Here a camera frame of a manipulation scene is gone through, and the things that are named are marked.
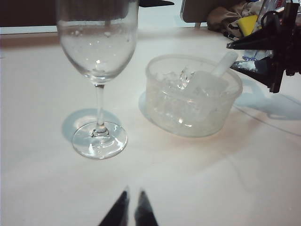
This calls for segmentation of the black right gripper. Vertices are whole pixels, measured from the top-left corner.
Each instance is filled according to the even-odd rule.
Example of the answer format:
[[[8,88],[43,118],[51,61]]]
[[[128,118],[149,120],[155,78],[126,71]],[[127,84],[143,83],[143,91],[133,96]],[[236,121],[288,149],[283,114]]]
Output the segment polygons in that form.
[[[297,0],[287,0],[282,13],[274,11],[270,24],[226,45],[236,50],[273,50],[270,58],[236,61],[231,68],[259,82],[271,82],[269,91],[280,91],[283,74],[293,76],[301,71],[301,27],[296,25]]]

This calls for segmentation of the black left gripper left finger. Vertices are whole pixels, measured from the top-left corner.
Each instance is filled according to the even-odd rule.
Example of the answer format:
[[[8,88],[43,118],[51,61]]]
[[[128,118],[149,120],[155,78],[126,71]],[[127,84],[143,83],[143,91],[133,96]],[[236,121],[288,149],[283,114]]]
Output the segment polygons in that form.
[[[127,226],[129,208],[129,187],[126,186],[99,226]]]

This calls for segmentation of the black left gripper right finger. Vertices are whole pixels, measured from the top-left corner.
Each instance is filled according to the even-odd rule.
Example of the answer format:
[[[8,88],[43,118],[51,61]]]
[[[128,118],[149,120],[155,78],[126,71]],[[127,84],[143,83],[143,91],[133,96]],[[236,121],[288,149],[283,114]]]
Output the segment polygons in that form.
[[[139,194],[134,217],[136,226],[158,226],[150,200],[144,190]]]

